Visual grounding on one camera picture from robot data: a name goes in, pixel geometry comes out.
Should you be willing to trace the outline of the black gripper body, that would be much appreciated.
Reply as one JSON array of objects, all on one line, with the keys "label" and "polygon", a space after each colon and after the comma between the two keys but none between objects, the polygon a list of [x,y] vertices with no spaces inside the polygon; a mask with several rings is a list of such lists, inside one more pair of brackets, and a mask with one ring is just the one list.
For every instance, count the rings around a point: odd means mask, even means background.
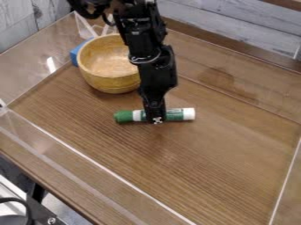
[{"label": "black gripper body", "polygon": [[162,102],[166,93],[178,85],[176,55],[172,46],[162,46],[160,58],[140,66],[140,94],[148,102]]}]

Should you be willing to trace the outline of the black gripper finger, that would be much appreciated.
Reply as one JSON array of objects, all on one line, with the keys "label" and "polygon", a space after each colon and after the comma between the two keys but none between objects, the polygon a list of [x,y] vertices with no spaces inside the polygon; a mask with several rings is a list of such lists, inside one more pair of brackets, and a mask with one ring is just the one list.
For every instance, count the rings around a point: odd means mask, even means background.
[{"label": "black gripper finger", "polygon": [[161,124],[166,120],[166,104],[165,99],[161,101],[144,101],[144,109],[146,120],[152,124]]}]

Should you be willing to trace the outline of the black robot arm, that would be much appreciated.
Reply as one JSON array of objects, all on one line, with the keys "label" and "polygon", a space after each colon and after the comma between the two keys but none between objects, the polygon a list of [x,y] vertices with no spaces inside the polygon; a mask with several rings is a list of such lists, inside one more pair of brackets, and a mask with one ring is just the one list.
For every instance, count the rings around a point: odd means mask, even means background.
[{"label": "black robot arm", "polygon": [[168,28],[157,0],[117,0],[113,22],[106,15],[113,0],[67,2],[85,18],[102,18],[109,26],[118,28],[130,50],[130,63],[141,74],[140,94],[146,120],[153,124],[162,123],[168,119],[165,95],[178,85],[178,74],[173,47],[165,44]]}]

